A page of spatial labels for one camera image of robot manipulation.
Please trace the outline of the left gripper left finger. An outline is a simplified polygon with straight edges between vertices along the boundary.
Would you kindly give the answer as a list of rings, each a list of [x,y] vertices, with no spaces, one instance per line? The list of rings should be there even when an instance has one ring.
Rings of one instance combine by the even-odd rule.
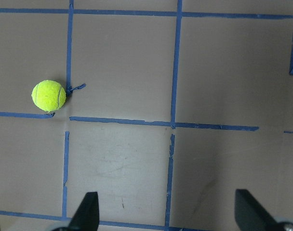
[[[98,193],[87,192],[67,228],[69,231],[97,231],[98,227]]]

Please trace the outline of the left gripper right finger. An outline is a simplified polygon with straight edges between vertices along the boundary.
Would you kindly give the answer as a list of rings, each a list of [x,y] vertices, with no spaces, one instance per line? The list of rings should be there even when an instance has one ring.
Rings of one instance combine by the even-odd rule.
[[[281,224],[246,189],[235,190],[234,218],[241,231],[281,230]]]

